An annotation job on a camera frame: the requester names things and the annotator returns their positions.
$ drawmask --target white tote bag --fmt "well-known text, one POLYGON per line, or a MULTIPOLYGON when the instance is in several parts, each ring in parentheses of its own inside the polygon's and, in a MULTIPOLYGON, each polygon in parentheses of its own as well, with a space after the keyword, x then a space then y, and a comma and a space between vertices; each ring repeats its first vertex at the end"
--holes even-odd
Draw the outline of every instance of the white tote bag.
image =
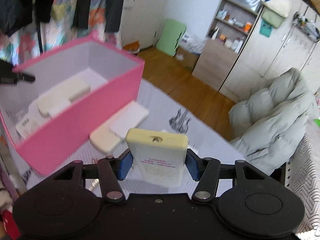
POLYGON ((289 0, 262 0, 262 3, 283 18, 289 16, 291 10, 291 2, 289 0))

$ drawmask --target wardrobe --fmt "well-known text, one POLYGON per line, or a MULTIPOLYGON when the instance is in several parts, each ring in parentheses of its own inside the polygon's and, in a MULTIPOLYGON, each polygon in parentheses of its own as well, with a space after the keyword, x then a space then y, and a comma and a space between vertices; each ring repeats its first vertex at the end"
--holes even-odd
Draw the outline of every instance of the wardrobe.
POLYGON ((260 34, 261 14, 241 54, 227 74, 220 93, 234 102, 248 99, 252 93, 270 84, 292 67, 297 68, 315 93, 320 87, 320 44, 313 41, 292 25, 296 12, 316 22, 320 29, 320 17, 302 0, 290 0, 289 17, 269 38, 260 34))

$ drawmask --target gray puffer jacket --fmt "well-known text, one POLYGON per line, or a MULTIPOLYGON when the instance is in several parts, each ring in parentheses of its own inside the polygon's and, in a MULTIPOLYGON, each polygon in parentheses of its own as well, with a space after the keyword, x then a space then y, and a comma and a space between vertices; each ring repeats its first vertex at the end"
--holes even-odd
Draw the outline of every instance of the gray puffer jacket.
POLYGON ((294 154, 309 118, 319 118, 315 97, 292 68, 232 107, 229 119, 237 138, 230 143, 247 162, 270 175, 294 154))

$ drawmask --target metal button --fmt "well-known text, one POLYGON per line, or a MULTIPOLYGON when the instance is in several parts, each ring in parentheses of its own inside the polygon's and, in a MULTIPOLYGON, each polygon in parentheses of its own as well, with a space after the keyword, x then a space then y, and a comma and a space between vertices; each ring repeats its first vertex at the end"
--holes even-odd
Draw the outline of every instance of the metal button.
POLYGON ((107 193, 107 198, 109 199, 120 199, 122 196, 123 194, 120 191, 110 191, 107 193))
POLYGON ((208 199, 211 197, 211 194, 207 191, 198 191, 195 193, 195 197, 198 199, 208 199))

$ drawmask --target pink box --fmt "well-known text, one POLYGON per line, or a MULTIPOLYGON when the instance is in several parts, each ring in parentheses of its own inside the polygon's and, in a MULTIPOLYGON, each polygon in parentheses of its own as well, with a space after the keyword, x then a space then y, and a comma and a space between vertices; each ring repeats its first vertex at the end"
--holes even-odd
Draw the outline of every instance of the pink box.
POLYGON ((42 175, 53 172, 89 138, 89 133, 136 100, 144 61, 91 37, 71 41, 15 67, 35 75, 31 84, 0 86, 0 115, 16 151, 42 175), (106 79, 22 141, 15 125, 42 93, 82 71, 106 79))

